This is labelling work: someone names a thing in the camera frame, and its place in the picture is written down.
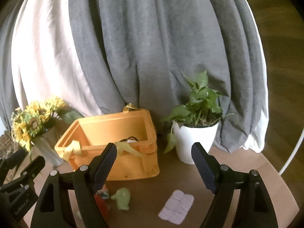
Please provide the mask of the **red fluffy plush ball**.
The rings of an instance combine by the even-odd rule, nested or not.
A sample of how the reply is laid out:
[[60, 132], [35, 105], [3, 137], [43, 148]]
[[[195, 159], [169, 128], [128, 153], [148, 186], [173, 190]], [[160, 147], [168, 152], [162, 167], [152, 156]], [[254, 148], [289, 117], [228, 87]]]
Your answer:
[[94, 195], [94, 200], [103, 218], [105, 220], [108, 220], [110, 216], [110, 210], [106, 201], [99, 194]]

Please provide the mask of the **green frog plush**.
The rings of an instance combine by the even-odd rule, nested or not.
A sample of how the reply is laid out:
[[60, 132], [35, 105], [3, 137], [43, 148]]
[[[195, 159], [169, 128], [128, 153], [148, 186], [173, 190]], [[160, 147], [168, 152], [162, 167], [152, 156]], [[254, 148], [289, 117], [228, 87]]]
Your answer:
[[117, 209], [121, 211], [129, 210], [131, 194], [129, 189], [122, 187], [111, 196], [111, 199], [115, 201]]

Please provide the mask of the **lavender towel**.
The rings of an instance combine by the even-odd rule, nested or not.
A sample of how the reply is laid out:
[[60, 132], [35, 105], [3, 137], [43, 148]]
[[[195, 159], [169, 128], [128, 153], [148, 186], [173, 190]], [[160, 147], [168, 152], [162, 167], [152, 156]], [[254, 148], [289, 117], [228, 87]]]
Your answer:
[[158, 217], [172, 224], [180, 225], [185, 220], [193, 203], [193, 195], [175, 190], [158, 213]]

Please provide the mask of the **small multicoloured plush toy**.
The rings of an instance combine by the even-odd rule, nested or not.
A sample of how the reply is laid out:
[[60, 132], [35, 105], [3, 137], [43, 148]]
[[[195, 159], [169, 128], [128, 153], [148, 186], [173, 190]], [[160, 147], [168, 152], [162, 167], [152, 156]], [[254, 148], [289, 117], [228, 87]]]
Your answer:
[[97, 191], [97, 194], [104, 200], [110, 198], [109, 189], [104, 185], [100, 190]]

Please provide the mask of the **black red mouse plush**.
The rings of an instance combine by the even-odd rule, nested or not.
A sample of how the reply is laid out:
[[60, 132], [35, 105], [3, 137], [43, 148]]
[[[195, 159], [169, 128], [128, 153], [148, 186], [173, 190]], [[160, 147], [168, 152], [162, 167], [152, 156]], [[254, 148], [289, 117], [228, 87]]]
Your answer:
[[130, 136], [130, 137], [126, 138], [126, 139], [121, 139], [120, 140], [120, 142], [127, 142], [127, 143], [136, 143], [138, 141], [139, 140], [136, 137], [134, 137], [134, 136]]

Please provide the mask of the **patterned brown fabric throw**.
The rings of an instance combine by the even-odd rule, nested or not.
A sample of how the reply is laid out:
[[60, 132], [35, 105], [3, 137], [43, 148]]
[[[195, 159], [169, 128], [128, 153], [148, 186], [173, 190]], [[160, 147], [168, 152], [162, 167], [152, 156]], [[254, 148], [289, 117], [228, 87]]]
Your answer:
[[[11, 133], [5, 130], [4, 133], [1, 135], [1, 151], [0, 151], [1, 160], [9, 158], [15, 152], [17, 152], [18, 149], [19, 146], [17, 145], [17, 143], [13, 141], [11, 137]], [[19, 167], [20, 164], [17, 164], [15, 167], [13, 167], [13, 169], [9, 169], [8, 174], [4, 180], [5, 184], [13, 180]]]

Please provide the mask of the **grey ribbed vase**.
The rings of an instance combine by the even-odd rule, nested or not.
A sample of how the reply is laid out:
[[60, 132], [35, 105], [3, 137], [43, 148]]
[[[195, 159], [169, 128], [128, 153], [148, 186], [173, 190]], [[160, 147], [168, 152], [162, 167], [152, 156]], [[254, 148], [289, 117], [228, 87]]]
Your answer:
[[32, 143], [36, 146], [42, 156], [47, 162], [49, 162], [53, 167], [58, 167], [64, 163], [64, 160], [58, 155], [55, 150], [55, 145], [60, 139], [60, 134], [56, 127], [52, 127], [45, 133], [38, 137], [32, 139]]

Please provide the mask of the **artificial sunflower bouquet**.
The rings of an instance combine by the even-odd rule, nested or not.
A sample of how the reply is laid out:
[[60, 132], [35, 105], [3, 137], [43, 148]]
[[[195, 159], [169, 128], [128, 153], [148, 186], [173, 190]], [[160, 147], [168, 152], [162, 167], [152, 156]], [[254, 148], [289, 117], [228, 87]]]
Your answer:
[[60, 122], [70, 125], [78, 118], [83, 118], [83, 115], [60, 97], [33, 101], [25, 109], [16, 108], [12, 113], [11, 134], [15, 142], [32, 154], [32, 149], [36, 147], [32, 143], [33, 138], [56, 127]]

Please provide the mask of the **white curved floor lamp pole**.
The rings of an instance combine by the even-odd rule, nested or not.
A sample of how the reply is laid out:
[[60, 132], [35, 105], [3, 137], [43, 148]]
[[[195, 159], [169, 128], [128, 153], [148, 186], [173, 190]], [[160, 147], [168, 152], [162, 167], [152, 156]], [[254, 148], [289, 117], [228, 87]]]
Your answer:
[[287, 170], [287, 168], [290, 166], [292, 160], [295, 158], [302, 143], [303, 143], [303, 129], [301, 131], [301, 134], [300, 134], [294, 148], [292, 149], [292, 152], [289, 154], [289, 156], [287, 157], [287, 159], [284, 161], [283, 165], [281, 166], [280, 170], [278, 171], [278, 174], [280, 176], [282, 176], [285, 173], [285, 171]]

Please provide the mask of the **white ribbed plant pot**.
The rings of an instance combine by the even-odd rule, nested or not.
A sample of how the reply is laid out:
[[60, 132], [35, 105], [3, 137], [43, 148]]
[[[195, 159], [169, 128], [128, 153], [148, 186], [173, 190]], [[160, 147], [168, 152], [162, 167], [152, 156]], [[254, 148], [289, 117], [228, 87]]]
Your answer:
[[183, 163], [194, 164], [191, 148], [196, 142], [200, 143], [206, 152], [209, 152], [214, 142], [218, 125], [217, 123], [211, 127], [190, 128], [186, 126], [180, 127], [177, 122], [173, 121], [172, 129], [177, 139], [175, 148], [178, 158]]

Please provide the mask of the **cream white curtain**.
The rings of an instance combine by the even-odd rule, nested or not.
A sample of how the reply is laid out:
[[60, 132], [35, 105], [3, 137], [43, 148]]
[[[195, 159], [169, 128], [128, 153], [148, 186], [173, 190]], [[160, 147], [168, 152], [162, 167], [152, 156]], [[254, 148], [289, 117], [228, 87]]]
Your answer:
[[11, 70], [21, 109], [59, 97], [85, 117], [102, 114], [77, 56], [69, 0], [23, 1], [12, 35]]

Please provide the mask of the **orange plastic crate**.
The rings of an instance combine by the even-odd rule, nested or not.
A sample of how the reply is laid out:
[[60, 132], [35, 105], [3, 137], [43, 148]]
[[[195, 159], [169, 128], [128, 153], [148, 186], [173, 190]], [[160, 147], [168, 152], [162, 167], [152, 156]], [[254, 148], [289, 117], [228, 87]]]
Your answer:
[[73, 169], [78, 169], [90, 164], [108, 144], [117, 150], [109, 181], [146, 179], [159, 174], [157, 136], [150, 112], [132, 104], [120, 113], [75, 120], [55, 150]]

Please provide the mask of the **green pothos plant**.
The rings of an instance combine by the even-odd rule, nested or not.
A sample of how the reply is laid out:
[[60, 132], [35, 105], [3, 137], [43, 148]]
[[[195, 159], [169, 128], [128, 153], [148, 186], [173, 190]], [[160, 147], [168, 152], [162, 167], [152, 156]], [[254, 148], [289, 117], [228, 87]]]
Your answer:
[[186, 104], [174, 107], [166, 118], [172, 126], [167, 134], [167, 146], [164, 153], [181, 146], [191, 146], [189, 139], [200, 142], [209, 151], [212, 146], [219, 123], [232, 114], [224, 114], [219, 98], [220, 91], [208, 87], [209, 78], [206, 71], [200, 72], [194, 79], [182, 73], [191, 91]]

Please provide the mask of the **grey curtain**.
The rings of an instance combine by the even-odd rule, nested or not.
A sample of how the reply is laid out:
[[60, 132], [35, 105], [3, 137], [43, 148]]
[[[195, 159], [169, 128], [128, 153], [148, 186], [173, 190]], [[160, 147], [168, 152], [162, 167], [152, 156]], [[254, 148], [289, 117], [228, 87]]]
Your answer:
[[[1, 120], [19, 108], [11, 46], [24, 0], [1, 0]], [[268, 126], [266, 63], [246, 0], [69, 0], [77, 56], [102, 114], [131, 103], [148, 109], [159, 133], [190, 88], [182, 73], [206, 71], [226, 117], [214, 144], [261, 152]]]

